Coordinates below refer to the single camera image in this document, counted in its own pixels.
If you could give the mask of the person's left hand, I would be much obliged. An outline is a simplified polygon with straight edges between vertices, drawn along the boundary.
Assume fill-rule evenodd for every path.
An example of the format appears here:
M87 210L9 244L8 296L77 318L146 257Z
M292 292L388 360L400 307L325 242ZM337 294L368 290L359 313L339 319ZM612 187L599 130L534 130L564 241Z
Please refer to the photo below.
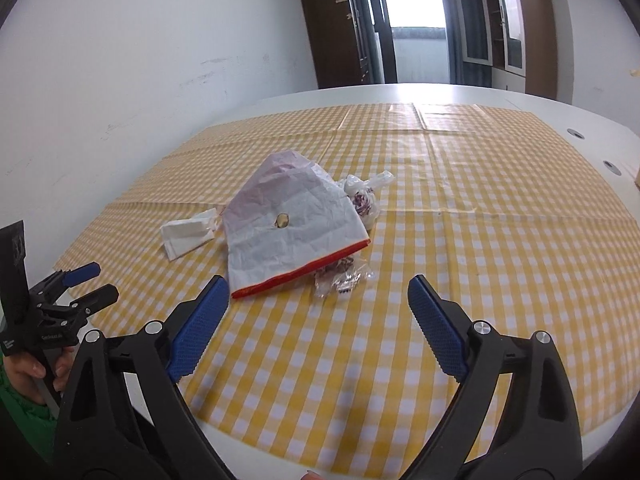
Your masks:
M62 392L65 389L74 359L75 348L65 347L55 361L53 385L57 392ZM40 393L36 381L45 378L47 372L37 359L29 353L22 352L13 356L4 356L2 363L11 386L21 396L35 402L35 404L46 404L46 400Z

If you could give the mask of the person's right hand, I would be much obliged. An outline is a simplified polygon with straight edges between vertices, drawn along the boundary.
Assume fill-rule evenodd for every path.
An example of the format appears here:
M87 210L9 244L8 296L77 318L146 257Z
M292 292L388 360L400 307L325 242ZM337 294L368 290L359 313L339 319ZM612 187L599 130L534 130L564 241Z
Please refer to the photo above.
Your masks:
M300 480L324 480L320 474L313 471L307 471Z

